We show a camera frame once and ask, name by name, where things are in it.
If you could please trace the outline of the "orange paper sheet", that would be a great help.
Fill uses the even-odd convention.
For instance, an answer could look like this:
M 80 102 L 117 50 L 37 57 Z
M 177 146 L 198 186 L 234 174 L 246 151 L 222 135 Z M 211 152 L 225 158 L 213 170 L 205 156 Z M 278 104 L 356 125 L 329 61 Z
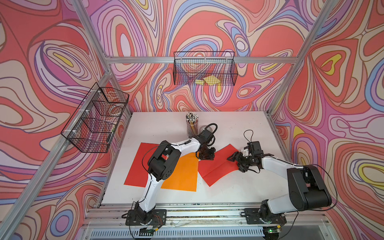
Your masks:
M 195 192 L 198 182 L 199 160 L 195 153 L 181 157 L 172 175 L 166 179 L 162 189 Z

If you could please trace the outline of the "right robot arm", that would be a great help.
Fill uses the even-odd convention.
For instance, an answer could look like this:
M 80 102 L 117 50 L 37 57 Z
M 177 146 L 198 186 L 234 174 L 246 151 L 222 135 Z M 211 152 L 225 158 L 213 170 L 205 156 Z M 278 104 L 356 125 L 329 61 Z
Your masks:
M 288 182 L 288 193 L 271 200 L 264 200 L 258 214 L 266 220 L 284 213 L 319 210 L 332 204 L 332 197 L 323 177 L 314 165 L 299 166 L 280 160 L 272 154 L 235 152 L 227 158 L 236 162 L 239 171 L 245 173 L 250 167 L 275 173 Z

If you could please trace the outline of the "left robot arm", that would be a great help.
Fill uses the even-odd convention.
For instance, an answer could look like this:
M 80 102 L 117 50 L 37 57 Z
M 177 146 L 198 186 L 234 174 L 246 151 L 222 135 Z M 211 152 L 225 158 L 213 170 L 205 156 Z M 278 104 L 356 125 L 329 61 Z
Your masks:
M 148 161 L 148 181 L 141 199 L 135 204 L 139 213 L 149 214 L 156 206 L 157 194 L 185 155 L 194 153 L 199 160 L 213 160 L 216 138 L 214 132 L 204 129 L 195 137 L 179 143 L 162 141 Z

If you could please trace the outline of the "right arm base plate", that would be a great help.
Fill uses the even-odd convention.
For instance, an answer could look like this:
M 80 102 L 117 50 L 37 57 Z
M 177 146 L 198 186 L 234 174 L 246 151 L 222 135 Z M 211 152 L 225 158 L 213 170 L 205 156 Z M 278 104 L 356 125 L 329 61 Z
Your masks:
M 283 214 L 273 214 L 266 208 L 246 208 L 240 213 L 248 225 L 285 225 L 286 217 Z

